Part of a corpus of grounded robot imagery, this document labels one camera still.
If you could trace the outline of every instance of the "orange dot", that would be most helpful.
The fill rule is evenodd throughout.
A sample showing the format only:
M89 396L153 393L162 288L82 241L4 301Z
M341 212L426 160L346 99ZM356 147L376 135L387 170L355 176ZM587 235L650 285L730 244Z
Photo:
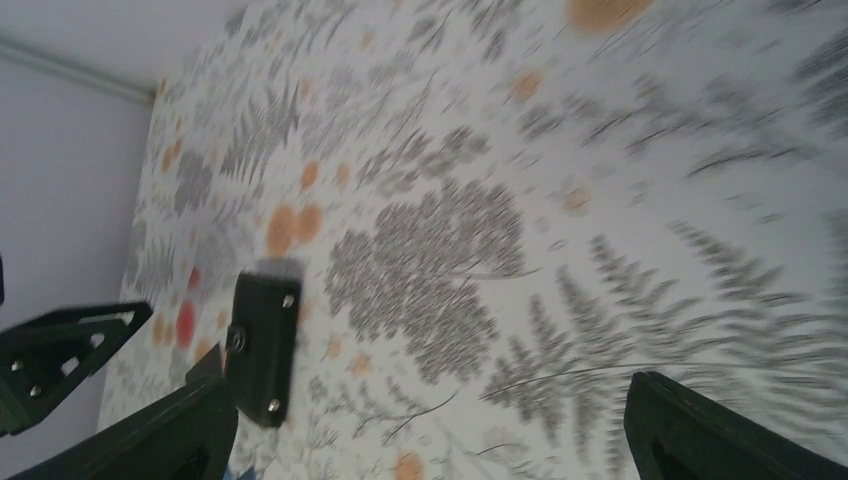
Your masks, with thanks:
M642 15L654 0L569 0L565 16L584 33L603 33L627 25Z
M153 320L153 345L159 346L165 340L165 319L162 314L156 315Z
M423 480L424 462L415 452L403 452L395 462L395 480Z
M330 358L339 358L342 353L342 339L333 335L327 343L327 356Z
M563 199L563 208L574 215L584 215L589 208L592 194L584 187L577 187Z
M218 314L218 328L224 329L227 328L227 324L230 323L230 314L226 310L221 310L221 313Z
M374 43L374 32L366 32L362 35L362 40L359 42L360 50L368 50L371 44Z
M182 152L182 151L183 151L183 139L178 138L177 141L174 143L174 158L179 157L180 152Z
M310 77L303 77L300 81L300 98L306 100L312 93L313 81Z
M371 357L364 353L360 353L351 360L348 369L352 371L353 375L356 377L364 377L365 375L368 375L368 372L371 371Z
M512 86L512 95L522 102L529 100L539 90L542 79L542 74L537 70L531 70L519 75L515 84Z
M343 162L339 165L339 170L336 172L336 186L339 190L344 190L347 183L350 181L350 164Z
M171 345L174 343L174 324L167 323L165 325L165 329L162 331L162 344L163 345Z
M318 178L318 162L312 160L303 168L303 175L300 176L300 191L303 192L311 187Z
M272 257L284 257L295 239L297 218L294 210L285 203L280 204L271 214L265 246Z
M165 153L162 155L162 171L167 173L168 169L171 168L171 163L174 162L174 149L173 147L168 147L165 149Z
M321 230L321 208L308 203L297 216L297 235L301 243L309 243Z
M208 337L203 337L197 342L197 346L194 347L194 363L200 361L204 355L209 353L209 350L212 350L214 345L212 344L212 340Z
M300 308L297 311L297 324L303 325L309 320L309 316L312 314L312 300L306 299L300 304Z

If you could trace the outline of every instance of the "black plastic part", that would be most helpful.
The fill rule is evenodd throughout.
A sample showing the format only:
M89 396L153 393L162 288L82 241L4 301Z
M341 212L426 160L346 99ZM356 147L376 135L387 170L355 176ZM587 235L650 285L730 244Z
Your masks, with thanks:
M659 373L636 373L624 430L642 480L836 480L848 469Z
M6 300L6 287L3 284L3 257L0 257L0 305Z
M206 352L191 369L186 372L186 385L191 382L202 380L206 377L221 378L224 376L223 358L221 357L221 349L218 345L212 347Z
M132 314L128 324L121 314ZM68 308L0 333L0 436L44 420L152 314L144 302ZM95 346L96 336L102 341ZM71 359L78 364L66 375L62 367Z
M221 480L237 426L229 388L208 377L10 480Z
M264 427L286 419L300 298L297 281L242 273L236 282L224 375L239 410Z

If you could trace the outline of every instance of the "ceiling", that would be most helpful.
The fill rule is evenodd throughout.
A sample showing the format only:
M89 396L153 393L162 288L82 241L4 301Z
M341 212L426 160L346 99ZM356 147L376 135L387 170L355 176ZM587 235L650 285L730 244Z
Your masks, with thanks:
M249 0L0 0L0 36L152 88Z

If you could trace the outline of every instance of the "red dot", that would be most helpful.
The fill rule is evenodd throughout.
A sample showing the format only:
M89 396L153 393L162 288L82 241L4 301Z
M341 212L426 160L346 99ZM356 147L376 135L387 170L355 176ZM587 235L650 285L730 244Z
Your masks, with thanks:
M180 348L188 348L191 345L191 337L194 336L194 324L194 305L190 300L186 300L177 315L177 345Z
M197 268L191 269L191 275L188 277L188 288L189 290L194 289L197 285L200 284L200 272Z

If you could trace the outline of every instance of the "wallpaper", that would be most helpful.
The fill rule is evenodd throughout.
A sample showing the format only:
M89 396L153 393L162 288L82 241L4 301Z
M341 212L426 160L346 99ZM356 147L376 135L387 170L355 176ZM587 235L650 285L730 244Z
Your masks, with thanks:
M848 2L290 0L161 82L100 428L303 265L228 478L634 479L656 370L848 463Z

